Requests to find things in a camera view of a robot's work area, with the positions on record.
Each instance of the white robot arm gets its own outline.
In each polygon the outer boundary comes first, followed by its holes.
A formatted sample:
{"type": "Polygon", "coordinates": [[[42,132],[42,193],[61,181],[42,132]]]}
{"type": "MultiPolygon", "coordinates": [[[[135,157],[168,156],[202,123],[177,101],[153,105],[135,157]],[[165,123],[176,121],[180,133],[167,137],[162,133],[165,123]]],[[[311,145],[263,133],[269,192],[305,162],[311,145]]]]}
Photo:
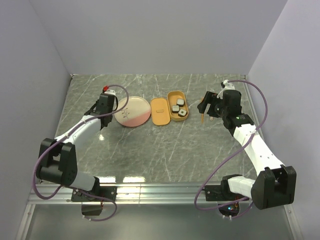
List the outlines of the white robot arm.
{"type": "Polygon", "coordinates": [[[258,209],[266,209],[294,201],[296,171],[292,166],[285,166],[268,148],[256,126],[247,114],[242,113],[241,93],[232,83],[221,83],[220,93],[207,91],[203,101],[197,106],[203,114],[210,104],[207,114],[212,118],[222,118],[223,125],[231,135],[244,146],[254,134],[252,141],[244,149],[257,174],[257,179],[241,175],[223,177],[222,194],[240,194],[253,200],[258,209]]]}
{"type": "Polygon", "coordinates": [[[84,113],[84,116],[76,126],[81,122],[85,122],[85,124],[81,125],[71,134],[70,132],[75,126],[55,139],[44,139],[40,146],[39,156],[48,149],[49,146],[61,140],[63,137],[68,136],[66,140],[62,141],[57,147],[51,150],[40,162],[36,171],[37,178],[63,186],[88,191],[99,196],[99,179],[78,171],[76,147],[81,147],[90,137],[99,132],[102,128],[108,126],[112,121],[112,115],[92,120],[88,119],[93,116],[111,113],[115,102],[118,107],[116,92],[111,89],[104,89],[96,103],[84,113]]]}

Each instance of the gray marble tabletop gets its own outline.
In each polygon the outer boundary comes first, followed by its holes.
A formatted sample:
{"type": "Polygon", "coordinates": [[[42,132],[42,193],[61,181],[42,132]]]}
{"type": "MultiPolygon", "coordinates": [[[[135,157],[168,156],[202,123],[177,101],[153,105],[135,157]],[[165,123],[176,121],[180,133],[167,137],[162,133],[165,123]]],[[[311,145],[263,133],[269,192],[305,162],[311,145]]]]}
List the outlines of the gray marble tabletop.
{"type": "MultiPolygon", "coordinates": [[[[108,127],[92,136],[76,149],[78,169],[101,178],[102,182],[200,182],[224,158],[241,146],[223,126],[222,120],[205,114],[204,123],[197,105],[206,91],[219,92],[220,83],[239,79],[240,75],[218,74],[120,74],[74,75],[66,96],[57,135],[76,124],[84,112],[99,98],[102,87],[120,84],[131,96],[150,102],[170,91],[184,92],[189,116],[185,121],[173,121],[156,126],[151,117],[138,127],[124,127],[115,118],[108,127]]],[[[242,93],[242,111],[253,116],[243,83],[235,83],[242,93]]],[[[114,89],[120,99],[125,93],[114,89]]],[[[256,178],[254,167],[245,154],[240,153],[227,162],[212,180],[242,174],[256,178]]]]}

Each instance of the pink and white plate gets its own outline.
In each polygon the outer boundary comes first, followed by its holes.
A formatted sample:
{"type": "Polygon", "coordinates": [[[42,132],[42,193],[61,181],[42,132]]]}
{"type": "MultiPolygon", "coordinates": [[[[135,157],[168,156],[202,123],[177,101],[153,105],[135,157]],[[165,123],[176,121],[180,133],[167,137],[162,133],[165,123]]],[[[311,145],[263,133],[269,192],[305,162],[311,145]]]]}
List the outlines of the pink and white plate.
{"type": "MultiPolygon", "coordinates": [[[[121,99],[118,108],[122,108],[127,98],[121,99]]],[[[147,100],[139,96],[130,96],[124,109],[114,114],[115,119],[123,126],[137,127],[150,117],[151,107],[147,100]]]]}

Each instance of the wooden stick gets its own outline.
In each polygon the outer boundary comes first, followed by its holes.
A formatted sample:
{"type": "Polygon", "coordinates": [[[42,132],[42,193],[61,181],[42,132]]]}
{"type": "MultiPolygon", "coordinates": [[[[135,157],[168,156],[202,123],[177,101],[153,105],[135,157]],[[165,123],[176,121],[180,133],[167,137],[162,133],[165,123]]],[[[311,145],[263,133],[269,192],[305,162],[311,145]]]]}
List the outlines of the wooden stick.
{"type": "Polygon", "coordinates": [[[205,114],[204,114],[204,113],[201,113],[201,123],[202,123],[202,124],[204,123],[204,117],[205,117],[205,114]]]}

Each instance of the white wall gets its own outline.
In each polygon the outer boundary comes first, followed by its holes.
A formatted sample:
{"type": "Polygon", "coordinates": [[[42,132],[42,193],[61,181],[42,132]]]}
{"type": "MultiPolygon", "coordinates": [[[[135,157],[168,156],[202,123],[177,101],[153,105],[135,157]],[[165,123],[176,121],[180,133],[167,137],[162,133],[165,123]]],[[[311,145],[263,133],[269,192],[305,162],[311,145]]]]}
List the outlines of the white wall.
{"type": "Polygon", "coordinates": [[[0,239],[14,239],[41,141],[53,137],[70,75],[26,0],[0,1],[0,239]]]}
{"type": "MultiPolygon", "coordinates": [[[[305,240],[320,239],[320,1],[289,0],[249,81],[269,105],[263,127],[270,148],[297,172],[294,208],[305,240]]],[[[252,92],[260,119],[263,102],[252,92]]]]}
{"type": "Polygon", "coordinates": [[[30,0],[74,74],[247,74],[287,0],[30,0]]]}

